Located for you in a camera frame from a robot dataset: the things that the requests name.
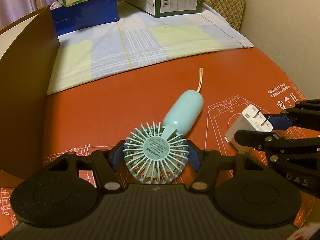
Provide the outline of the white power adapter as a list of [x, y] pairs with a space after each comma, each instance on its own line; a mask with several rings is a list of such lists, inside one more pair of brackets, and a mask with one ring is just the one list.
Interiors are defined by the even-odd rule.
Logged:
[[243, 152], [249, 152], [252, 148], [241, 146], [235, 141], [234, 135], [238, 130], [257, 132], [271, 132], [273, 130], [272, 124], [261, 113], [261, 109], [257, 109], [254, 105], [248, 105], [228, 128], [225, 137], [238, 151]]

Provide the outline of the mint handheld fan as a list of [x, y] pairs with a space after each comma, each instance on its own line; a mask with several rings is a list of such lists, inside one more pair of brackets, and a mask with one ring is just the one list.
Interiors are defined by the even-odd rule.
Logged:
[[181, 94], [162, 122], [141, 125], [126, 138], [124, 161], [130, 173], [141, 183], [166, 184], [184, 170], [189, 155], [184, 137], [203, 109], [202, 82], [201, 67], [197, 90]]

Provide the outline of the checked blue green cloth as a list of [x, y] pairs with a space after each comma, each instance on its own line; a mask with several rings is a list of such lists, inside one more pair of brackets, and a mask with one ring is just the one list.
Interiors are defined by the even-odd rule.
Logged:
[[155, 18], [120, 2], [118, 14], [117, 22], [59, 37], [48, 94], [181, 57], [252, 47], [246, 37], [207, 6], [198, 14]]

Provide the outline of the brown open shoe box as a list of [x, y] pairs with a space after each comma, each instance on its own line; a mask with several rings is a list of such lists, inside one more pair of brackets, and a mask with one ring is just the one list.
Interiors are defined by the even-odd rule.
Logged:
[[47, 89], [60, 46], [50, 7], [1, 30], [1, 186], [41, 168]]

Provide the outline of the blue flat box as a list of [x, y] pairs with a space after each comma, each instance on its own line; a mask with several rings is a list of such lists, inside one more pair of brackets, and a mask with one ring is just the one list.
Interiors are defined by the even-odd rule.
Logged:
[[58, 36], [119, 20], [117, 0], [89, 0], [70, 7], [56, 1], [50, 9]]

